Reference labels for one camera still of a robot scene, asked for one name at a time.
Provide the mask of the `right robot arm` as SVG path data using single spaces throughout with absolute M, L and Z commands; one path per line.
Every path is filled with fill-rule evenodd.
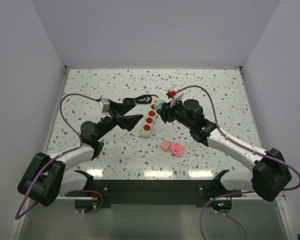
M 196 142 L 230 156 L 250 171 L 245 176 L 230 179 L 220 177 L 212 185 L 217 196 L 244 190 L 253 191 L 262 199 L 272 202 L 291 181 L 292 175 L 279 150 L 255 147 L 223 132 L 216 123 L 205 117 L 198 100 L 155 103 L 154 108 L 163 122 L 179 122 L 189 129 Z

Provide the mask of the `teal USB charger plug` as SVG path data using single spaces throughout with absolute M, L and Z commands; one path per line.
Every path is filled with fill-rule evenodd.
M 160 110 L 162 108 L 162 105 L 165 103 L 164 100 L 158 100 L 156 101 L 153 105 L 154 105 L 154 108 L 156 110 Z

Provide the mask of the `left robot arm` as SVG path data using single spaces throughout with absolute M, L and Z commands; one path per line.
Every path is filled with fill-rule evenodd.
M 130 132 L 143 118 L 142 114 L 126 115 L 136 106 L 131 100 L 118 103 L 100 98 L 98 101 L 107 116 L 97 123 L 87 120 L 81 124 L 79 146 L 52 155 L 37 153 L 17 186 L 20 194 L 45 207 L 49 206 L 60 193 L 65 173 L 100 155 L 104 146 L 100 140 L 102 137 L 115 127 Z

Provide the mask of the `beige power strip red sockets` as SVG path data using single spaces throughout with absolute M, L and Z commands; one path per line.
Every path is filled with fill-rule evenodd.
M 156 119 L 157 111 L 155 108 L 155 103 L 160 100 L 158 97 L 154 97 L 150 103 L 150 107 L 145 114 L 144 123 L 142 124 L 140 137 L 148 139 L 151 136 L 152 128 Z

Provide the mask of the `salmon pink charger plug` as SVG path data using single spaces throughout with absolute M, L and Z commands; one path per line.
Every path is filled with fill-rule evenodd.
M 171 147 L 171 142 L 168 140 L 163 140 L 163 142 L 160 144 L 160 148 L 164 151 L 167 152 L 170 150 Z

